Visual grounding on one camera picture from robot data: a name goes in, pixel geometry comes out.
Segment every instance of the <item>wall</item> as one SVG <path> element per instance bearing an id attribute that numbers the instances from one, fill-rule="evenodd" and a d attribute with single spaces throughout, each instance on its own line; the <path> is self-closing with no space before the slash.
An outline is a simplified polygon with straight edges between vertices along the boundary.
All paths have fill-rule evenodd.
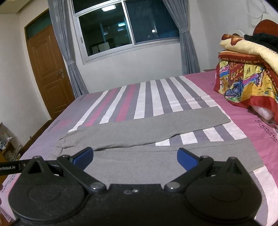
<path id="1" fill-rule="evenodd" d="M 214 67 L 218 63 L 218 52 L 221 37 L 230 30 L 241 30 L 245 34 L 252 34 L 260 19 L 253 19 L 244 10 L 241 0 L 197 0 L 205 28 L 208 44 L 209 64 Z M 263 0 L 267 13 L 278 18 L 278 13 Z M 244 0 L 249 14 L 259 17 L 262 13 L 262 4 L 259 0 Z"/>
<path id="2" fill-rule="evenodd" d="M 24 145 L 47 121 L 24 58 L 19 16 L 0 14 L 0 121 Z"/>
<path id="3" fill-rule="evenodd" d="M 47 8 L 47 0 L 34 0 L 19 13 L 21 37 L 28 70 L 46 114 L 48 113 L 31 68 L 25 41 L 24 27 Z M 196 0 L 189 0 L 189 11 L 190 32 L 196 47 L 201 70 L 209 69 L 208 49 L 206 41 L 204 41 L 205 32 Z M 144 48 L 124 51 L 116 55 L 109 55 L 103 59 L 94 60 L 93 62 L 83 65 L 74 32 L 72 17 L 70 17 L 70 24 L 76 63 L 90 93 L 182 74 L 179 43 L 156 46 L 149 45 Z"/>

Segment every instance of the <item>white pillow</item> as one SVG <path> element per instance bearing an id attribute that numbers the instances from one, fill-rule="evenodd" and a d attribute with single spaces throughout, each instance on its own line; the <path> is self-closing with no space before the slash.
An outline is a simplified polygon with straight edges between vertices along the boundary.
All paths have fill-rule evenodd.
<path id="1" fill-rule="evenodd" d="M 274 112 L 264 108 L 264 107 L 258 107 L 258 106 L 254 106 L 251 105 L 251 107 L 263 118 L 265 118 L 266 120 L 270 120 L 274 117 Z"/>

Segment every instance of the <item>door panel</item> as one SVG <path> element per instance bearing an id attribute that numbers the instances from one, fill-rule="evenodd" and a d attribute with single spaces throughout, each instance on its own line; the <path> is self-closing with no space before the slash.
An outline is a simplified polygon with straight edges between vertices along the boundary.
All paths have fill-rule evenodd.
<path id="1" fill-rule="evenodd" d="M 74 95 L 52 25 L 29 39 L 27 48 L 41 96 L 55 119 L 74 101 Z"/>

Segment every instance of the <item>curtain tieback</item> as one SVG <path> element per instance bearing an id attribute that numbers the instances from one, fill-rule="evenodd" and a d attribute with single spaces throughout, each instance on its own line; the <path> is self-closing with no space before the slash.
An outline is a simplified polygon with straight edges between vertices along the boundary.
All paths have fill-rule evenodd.
<path id="1" fill-rule="evenodd" d="M 179 32 L 180 32 L 180 34 L 182 34 L 182 33 L 187 33 L 187 32 L 189 32 L 189 30 L 188 30 L 188 28 L 180 28 L 179 29 Z"/>
<path id="2" fill-rule="evenodd" d="M 73 60 L 67 61 L 67 66 L 70 66 L 70 65 L 72 65 L 72 64 L 74 64 L 74 61 L 73 61 Z"/>

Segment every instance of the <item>screw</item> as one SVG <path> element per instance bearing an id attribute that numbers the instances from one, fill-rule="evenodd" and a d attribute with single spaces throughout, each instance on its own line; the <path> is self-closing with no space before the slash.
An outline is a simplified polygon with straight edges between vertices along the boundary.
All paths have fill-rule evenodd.
<path id="1" fill-rule="evenodd" d="M 138 193 L 138 192 L 139 192 L 139 190 L 136 189 L 136 188 L 132 189 L 131 191 L 132 191 L 133 193 Z"/>
<path id="2" fill-rule="evenodd" d="M 173 190 L 173 189 L 178 189 L 180 187 L 180 184 L 178 182 L 175 182 L 175 181 L 172 181 L 172 182 L 169 182 L 168 184 L 166 184 L 166 186 Z"/>
<path id="3" fill-rule="evenodd" d="M 94 183 L 91 184 L 90 187 L 94 190 L 100 190 L 104 187 L 104 184 L 101 183 L 101 182 L 94 182 Z"/>
<path id="4" fill-rule="evenodd" d="M 131 190 L 124 190 L 123 193 L 126 194 L 126 195 L 130 195 L 132 193 L 132 191 Z"/>

